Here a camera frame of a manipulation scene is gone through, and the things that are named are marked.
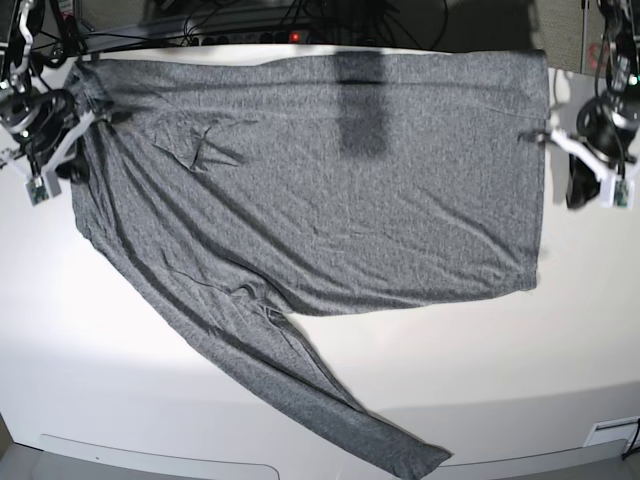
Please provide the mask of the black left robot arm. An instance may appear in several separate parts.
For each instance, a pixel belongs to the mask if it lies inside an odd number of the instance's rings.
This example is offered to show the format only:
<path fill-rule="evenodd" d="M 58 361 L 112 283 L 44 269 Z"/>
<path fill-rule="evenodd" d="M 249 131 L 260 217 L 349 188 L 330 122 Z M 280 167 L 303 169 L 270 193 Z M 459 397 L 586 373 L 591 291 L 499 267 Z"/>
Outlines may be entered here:
<path fill-rule="evenodd" d="M 630 151 L 639 133 L 639 3 L 599 1 L 604 18 L 595 67 L 594 96 L 580 109 L 576 132 L 531 131 L 522 139 L 553 143 L 569 155 L 566 206 L 591 201 L 604 208 L 630 209 L 639 176 L 639 157 Z"/>

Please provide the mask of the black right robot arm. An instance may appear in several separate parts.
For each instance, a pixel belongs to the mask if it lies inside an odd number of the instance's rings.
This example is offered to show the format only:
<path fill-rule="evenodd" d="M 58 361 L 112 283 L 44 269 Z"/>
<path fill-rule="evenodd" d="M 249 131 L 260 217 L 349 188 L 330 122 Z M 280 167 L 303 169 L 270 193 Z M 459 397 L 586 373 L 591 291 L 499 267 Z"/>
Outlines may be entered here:
<path fill-rule="evenodd" d="M 52 56 L 34 49 L 47 10 L 59 33 L 60 50 Z M 71 92 L 53 89 L 42 78 L 45 68 L 58 69 L 70 54 L 87 52 L 75 17 L 64 14 L 57 1 L 1 3 L 1 127 L 17 143 L 1 151 L 1 166 L 24 178 L 32 205 L 59 195 L 61 179 L 89 180 L 77 142 L 93 124 L 111 119 L 104 106 L 92 100 L 79 104 Z"/>

